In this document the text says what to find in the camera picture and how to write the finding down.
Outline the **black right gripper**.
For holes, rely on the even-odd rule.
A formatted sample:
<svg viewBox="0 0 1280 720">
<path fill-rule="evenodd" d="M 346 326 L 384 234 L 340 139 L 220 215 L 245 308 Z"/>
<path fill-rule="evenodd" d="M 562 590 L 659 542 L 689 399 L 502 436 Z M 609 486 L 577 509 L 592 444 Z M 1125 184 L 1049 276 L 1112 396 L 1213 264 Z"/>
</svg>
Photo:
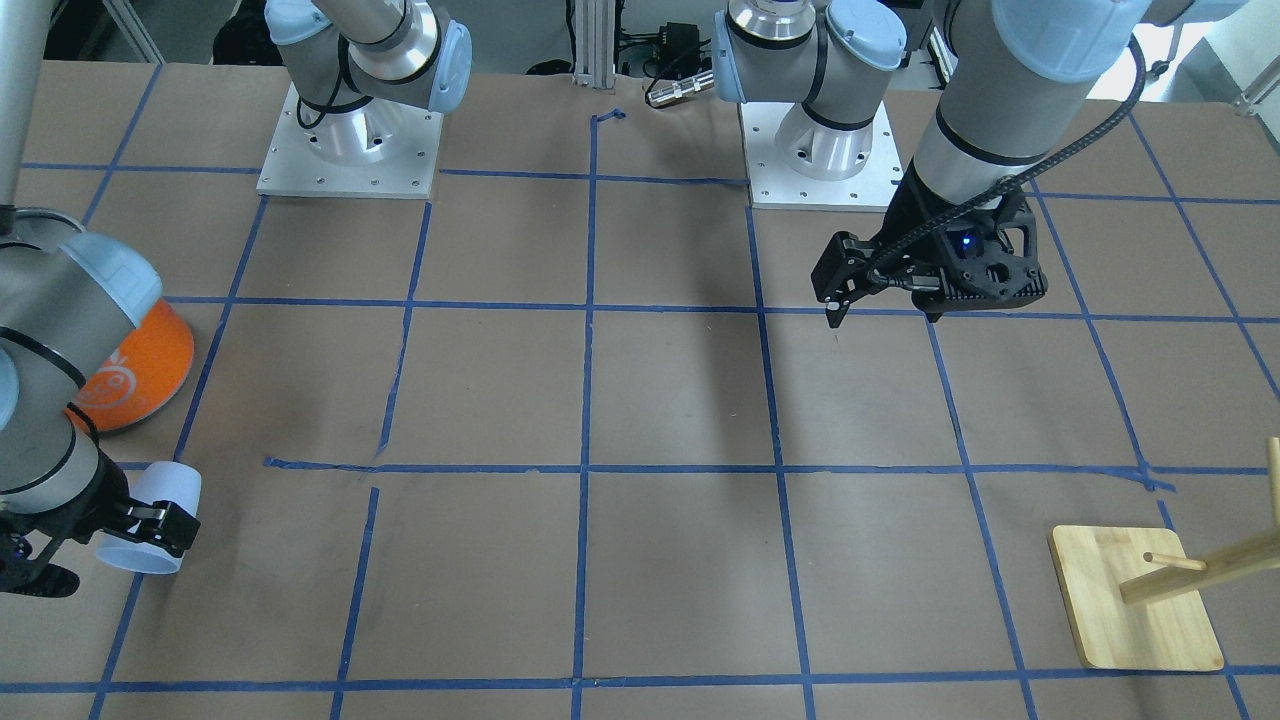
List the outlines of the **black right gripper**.
<svg viewBox="0 0 1280 720">
<path fill-rule="evenodd" d="M 54 600 L 73 596 L 81 587 L 79 577 L 56 565 L 52 556 L 67 541 L 86 544 L 106 529 L 114 538 L 151 544 L 172 559 L 183 559 L 201 521 L 174 501 L 146 503 L 128 497 L 125 473 L 101 455 L 88 487 L 68 503 L 37 514 L 4 510 L 1 592 Z"/>
</svg>

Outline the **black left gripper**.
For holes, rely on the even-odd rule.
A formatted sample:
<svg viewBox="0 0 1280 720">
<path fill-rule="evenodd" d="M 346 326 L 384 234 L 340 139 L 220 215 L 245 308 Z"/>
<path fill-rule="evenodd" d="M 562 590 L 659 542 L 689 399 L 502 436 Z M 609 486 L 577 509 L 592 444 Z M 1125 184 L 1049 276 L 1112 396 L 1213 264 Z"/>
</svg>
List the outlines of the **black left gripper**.
<svg viewBox="0 0 1280 720">
<path fill-rule="evenodd" d="M 849 306 L 881 292 L 868 275 L 878 250 L 870 240 L 836 232 L 812 270 L 815 300 L 826 319 L 840 328 Z M 1036 217 L 1021 190 L 991 209 L 975 208 L 890 254 L 874 270 L 883 286 L 911 292 L 928 323 L 945 314 L 1014 310 L 1043 299 L 1048 277 L 1037 252 Z"/>
</svg>

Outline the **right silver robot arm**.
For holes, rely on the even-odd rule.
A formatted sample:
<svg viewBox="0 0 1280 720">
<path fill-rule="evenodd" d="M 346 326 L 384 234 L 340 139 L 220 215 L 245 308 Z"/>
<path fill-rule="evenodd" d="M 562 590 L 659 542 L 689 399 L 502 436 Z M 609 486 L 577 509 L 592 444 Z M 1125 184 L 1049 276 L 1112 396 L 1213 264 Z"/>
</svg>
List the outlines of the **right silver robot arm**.
<svg viewBox="0 0 1280 720">
<path fill-rule="evenodd" d="M 61 598 L 78 577 L 52 562 L 99 532 L 182 559 L 193 501 L 131 496 L 73 398 L 161 297 L 154 266 L 78 220 L 15 202 L 50 1 L 3 4 L 3 591 Z M 269 1 L 291 74 L 259 191 L 424 199 L 442 118 L 468 87 L 468 28 L 430 1 Z"/>
</svg>

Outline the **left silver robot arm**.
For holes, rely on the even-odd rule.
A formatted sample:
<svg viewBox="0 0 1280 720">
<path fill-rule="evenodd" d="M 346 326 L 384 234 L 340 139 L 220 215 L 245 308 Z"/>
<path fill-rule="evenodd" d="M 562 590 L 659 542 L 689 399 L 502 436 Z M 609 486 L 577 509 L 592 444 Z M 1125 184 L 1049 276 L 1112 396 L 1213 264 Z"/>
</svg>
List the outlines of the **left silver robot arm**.
<svg viewBox="0 0 1280 720">
<path fill-rule="evenodd" d="M 810 278 L 831 327 L 887 288 L 929 322 L 1043 299 L 1024 184 L 1126 118 L 1146 86 L 1139 24 L 1215 22 L 1238 1 L 933 1 L 957 67 L 877 234 L 835 233 Z M 817 143 L 870 145 L 908 44 L 879 1 L 730 1 L 710 41 L 717 94 L 787 102 L 790 164 L 817 176 Z"/>
</svg>

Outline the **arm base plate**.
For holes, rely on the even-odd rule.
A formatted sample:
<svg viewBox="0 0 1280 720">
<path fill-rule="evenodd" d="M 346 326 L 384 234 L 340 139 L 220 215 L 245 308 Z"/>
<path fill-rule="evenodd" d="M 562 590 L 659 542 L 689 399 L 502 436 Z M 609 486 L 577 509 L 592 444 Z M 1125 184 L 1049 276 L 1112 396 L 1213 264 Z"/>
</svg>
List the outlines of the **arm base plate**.
<svg viewBox="0 0 1280 720">
<path fill-rule="evenodd" d="M 314 115 L 289 86 L 256 190 L 265 196 L 429 200 L 445 117 L 374 99 L 351 113 Z"/>
<path fill-rule="evenodd" d="M 854 131 L 822 126 L 797 102 L 746 102 L 740 119 L 755 209 L 884 211 L 906 168 L 884 106 Z"/>
</svg>

